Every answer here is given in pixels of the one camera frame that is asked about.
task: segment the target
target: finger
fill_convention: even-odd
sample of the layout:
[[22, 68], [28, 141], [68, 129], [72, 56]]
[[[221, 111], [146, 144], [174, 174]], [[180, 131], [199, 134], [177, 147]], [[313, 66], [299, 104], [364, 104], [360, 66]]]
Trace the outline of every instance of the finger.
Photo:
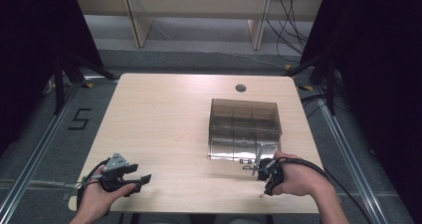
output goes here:
[[103, 169], [105, 169], [105, 166], [101, 165], [99, 168], [97, 168], [97, 170], [93, 174], [100, 174], [102, 173]]
[[118, 190], [112, 192], [112, 198], [114, 200], [117, 200], [118, 198], [126, 195], [127, 193], [129, 193], [131, 190], [133, 190], [133, 188], [136, 186], [136, 184], [134, 183], [129, 183], [121, 188], [119, 188]]
[[284, 155], [278, 156], [277, 158], [275, 158], [275, 160], [279, 160], [279, 159], [285, 160], [286, 158], [300, 159], [300, 157], [298, 157], [295, 154], [287, 154], [287, 153], [284, 153]]
[[283, 190], [283, 186], [282, 186], [282, 184], [277, 185], [277, 186], [275, 186], [275, 187], [273, 188], [273, 194], [274, 194], [274, 195], [282, 195], [283, 193], [285, 193], [285, 192], [284, 192], [284, 190]]
[[282, 151], [276, 151], [276, 153], [274, 153], [273, 159], [277, 159], [277, 158], [280, 158], [280, 157], [285, 157], [286, 155], [288, 155], [288, 154], [287, 153], [284, 153]]

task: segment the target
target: black fabric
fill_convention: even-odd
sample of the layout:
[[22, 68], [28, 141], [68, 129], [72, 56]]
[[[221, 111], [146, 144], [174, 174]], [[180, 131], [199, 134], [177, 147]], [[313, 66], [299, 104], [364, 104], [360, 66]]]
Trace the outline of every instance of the black fabric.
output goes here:
[[421, 6], [369, 0], [337, 64], [350, 107], [416, 223], [422, 223]]
[[301, 57], [301, 64], [322, 53], [337, 23], [352, 0], [322, 0]]
[[77, 0], [0, 0], [0, 21], [1, 155], [42, 96], [59, 49], [102, 62]]

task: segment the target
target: clear plastic box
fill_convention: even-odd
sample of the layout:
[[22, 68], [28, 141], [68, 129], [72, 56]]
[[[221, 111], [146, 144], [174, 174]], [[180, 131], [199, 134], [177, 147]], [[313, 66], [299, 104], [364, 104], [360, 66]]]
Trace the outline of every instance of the clear plastic box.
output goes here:
[[280, 149], [279, 112], [276, 103], [213, 99], [209, 123], [210, 159], [255, 162], [273, 157]]

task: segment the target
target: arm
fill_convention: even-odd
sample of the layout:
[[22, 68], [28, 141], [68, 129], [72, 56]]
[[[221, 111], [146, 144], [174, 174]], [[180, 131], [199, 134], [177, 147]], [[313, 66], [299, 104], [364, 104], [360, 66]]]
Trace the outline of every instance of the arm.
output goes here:
[[[295, 155], [277, 151], [274, 158], [279, 157], [298, 158]], [[274, 188], [274, 194], [310, 195], [316, 202], [323, 224], [348, 223], [338, 202], [334, 187], [323, 176], [306, 166], [297, 164], [283, 164], [283, 171], [285, 181]]]
[[[102, 170], [103, 168], [100, 167], [95, 174], [101, 173]], [[96, 222], [108, 212], [109, 208], [116, 200], [135, 187], [134, 183], [130, 183], [114, 192], [106, 192], [97, 182], [96, 179], [90, 181], [90, 184], [84, 192], [81, 206], [77, 215], [71, 221], [71, 224], [88, 224]]]

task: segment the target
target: wooden table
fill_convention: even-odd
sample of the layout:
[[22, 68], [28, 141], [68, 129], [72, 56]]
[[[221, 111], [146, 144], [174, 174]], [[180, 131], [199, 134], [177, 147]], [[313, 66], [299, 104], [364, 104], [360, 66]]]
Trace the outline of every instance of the wooden table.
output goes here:
[[[235, 87], [246, 86], [239, 93]], [[153, 213], [317, 213], [310, 196], [266, 196], [265, 183], [239, 162], [210, 160], [212, 99], [278, 104], [284, 152], [321, 166], [295, 84], [288, 77], [125, 74], [121, 76], [79, 180], [119, 152], [152, 174], [111, 211]], [[76, 209], [76, 198], [69, 206]]]

